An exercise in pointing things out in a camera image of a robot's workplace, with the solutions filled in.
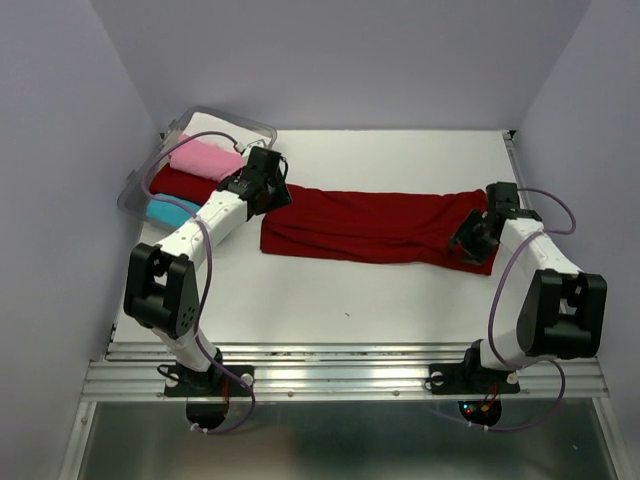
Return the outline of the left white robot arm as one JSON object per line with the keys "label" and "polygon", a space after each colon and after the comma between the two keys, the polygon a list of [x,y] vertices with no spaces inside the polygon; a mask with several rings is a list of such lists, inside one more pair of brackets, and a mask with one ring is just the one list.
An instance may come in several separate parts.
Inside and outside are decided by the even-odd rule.
{"label": "left white robot arm", "polygon": [[199,209],[172,200],[188,220],[154,245],[138,244],[129,258],[124,313],[176,358],[165,377],[202,394],[215,392],[224,376],[222,354],[199,326],[213,278],[213,248],[253,217],[291,203],[281,153],[252,147],[244,158]]}

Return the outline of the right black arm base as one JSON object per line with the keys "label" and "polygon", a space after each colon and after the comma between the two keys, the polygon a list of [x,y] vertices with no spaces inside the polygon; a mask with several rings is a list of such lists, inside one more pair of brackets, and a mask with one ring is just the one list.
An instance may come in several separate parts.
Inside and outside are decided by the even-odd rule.
{"label": "right black arm base", "polygon": [[508,371],[483,367],[480,341],[476,341],[460,363],[431,363],[424,385],[434,395],[517,394],[518,379],[509,380],[510,375]]}

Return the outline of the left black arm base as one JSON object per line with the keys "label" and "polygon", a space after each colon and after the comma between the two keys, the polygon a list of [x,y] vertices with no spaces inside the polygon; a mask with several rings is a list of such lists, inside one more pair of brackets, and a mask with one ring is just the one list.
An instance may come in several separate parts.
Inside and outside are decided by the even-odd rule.
{"label": "left black arm base", "polygon": [[249,398],[247,389],[211,366],[207,372],[196,372],[178,364],[160,364],[156,371],[164,378],[163,395],[168,398]]}

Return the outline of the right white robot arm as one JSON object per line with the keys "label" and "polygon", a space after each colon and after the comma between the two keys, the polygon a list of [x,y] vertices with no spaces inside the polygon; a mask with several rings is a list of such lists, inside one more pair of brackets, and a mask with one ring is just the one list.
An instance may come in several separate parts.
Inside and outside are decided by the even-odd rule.
{"label": "right white robot arm", "polygon": [[[500,249],[511,254],[490,306],[486,337],[466,350],[461,363],[434,370],[451,390],[481,393],[496,386],[516,392],[517,371],[540,361],[592,358],[599,350],[607,282],[560,250],[553,241],[558,230],[521,206],[521,192],[514,183],[488,185],[486,210],[472,210],[449,241],[448,247],[460,248],[464,261],[474,266],[487,265]],[[513,268],[529,286],[513,326],[496,334],[500,295]]]}

